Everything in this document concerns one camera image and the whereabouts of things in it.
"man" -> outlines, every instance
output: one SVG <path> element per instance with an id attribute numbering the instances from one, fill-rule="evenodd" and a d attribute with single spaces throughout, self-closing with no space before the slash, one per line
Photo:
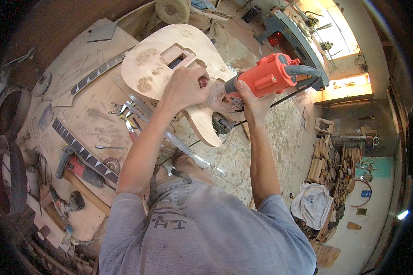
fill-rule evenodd
<path id="1" fill-rule="evenodd" d="M 206 101 L 205 69 L 177 69 L 162 100 L 133 144 L 119 175 L 100 273 L 110 274 L 313 274 L 316 256 L 281 198 L 265 116 L 275 94 L 257 98 L 243 82 L 251 135 L 251 185 L 258 211 L 215 186 L 187 155 L 174 160 L 179 176 L 156 158 L 171 119 Z M 145 215 L 142 198 L 154 203 Z"/>

